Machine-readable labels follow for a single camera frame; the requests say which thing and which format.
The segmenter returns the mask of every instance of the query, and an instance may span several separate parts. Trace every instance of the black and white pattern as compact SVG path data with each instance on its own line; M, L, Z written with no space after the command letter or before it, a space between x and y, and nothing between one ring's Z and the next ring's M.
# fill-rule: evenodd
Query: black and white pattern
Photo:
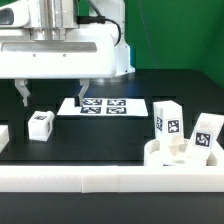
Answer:
M48 122L48 123L47 123L47 132L49 133L50 130L51 130L51 124L50 124L50 122Z
M159 117L156 119L156 128L158 128L160 131L163 130L163 120Z
M81 114L100 114L101 107L82 107Z
M99 106L102 105L103 100L102 99L84 99L83 105L87 106Z
M168 133L179 133L180 132L180 121L169 120L168 121Z
M36 116L34 119L36 120L44 120L46 116Z
M107 107L107 114L127 114L125 107Z
M107 105L108 106L126 106L126 100L107 100Z
M195 133L195 145L210 147L212 136L209 133L196 132Z

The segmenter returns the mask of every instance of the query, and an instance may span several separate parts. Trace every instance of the white cube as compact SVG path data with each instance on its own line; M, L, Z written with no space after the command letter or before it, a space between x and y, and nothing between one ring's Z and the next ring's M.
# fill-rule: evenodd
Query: white cube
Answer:
M155 136L167 146L184 143L182 107L173 101L153 103Z
M207 160L222 129L224 116L201 113L194 127L186 155L191 158Z
M53 130L53 119L51 111L36 111L28 121L29 139L46 142Z
M5 148L9 142L9 131L7 125L0 125L0 152Z

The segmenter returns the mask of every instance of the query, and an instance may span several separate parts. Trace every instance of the green background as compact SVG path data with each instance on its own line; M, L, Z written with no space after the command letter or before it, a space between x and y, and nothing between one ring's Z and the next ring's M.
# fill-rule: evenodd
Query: green background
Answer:
M81 0L82 14L87 11L85 1ZM0 5L11 2L14 0L0 0ZM136 69L200 70L224 87L224 0L125 0L125 3L126 41L132 48L132 64Z

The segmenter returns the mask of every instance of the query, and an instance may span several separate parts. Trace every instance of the white container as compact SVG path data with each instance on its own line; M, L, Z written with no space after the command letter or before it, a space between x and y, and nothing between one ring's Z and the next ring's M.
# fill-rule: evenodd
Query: white container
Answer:
M0 125L0 153L9 142L9 131L7 125Z
M36 111L28 121L29 139L46 142L53 130L53 119L51 111Z
M218 142L214 143L208 160L187 157L185 150L188 143L189 140L184 139L184 144L178 146L177 155L173 156L168 150L160 151L158 140L149 141L144 148L144 166L224 167L224 151Z

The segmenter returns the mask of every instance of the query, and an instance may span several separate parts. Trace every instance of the printed marker sheet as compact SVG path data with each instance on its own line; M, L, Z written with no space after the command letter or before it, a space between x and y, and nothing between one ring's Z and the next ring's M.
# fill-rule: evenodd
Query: printed marker sheet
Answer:
M148 116L143 99L86 98L82 107L74 106L74 98L65 98L58 115L81 116Z

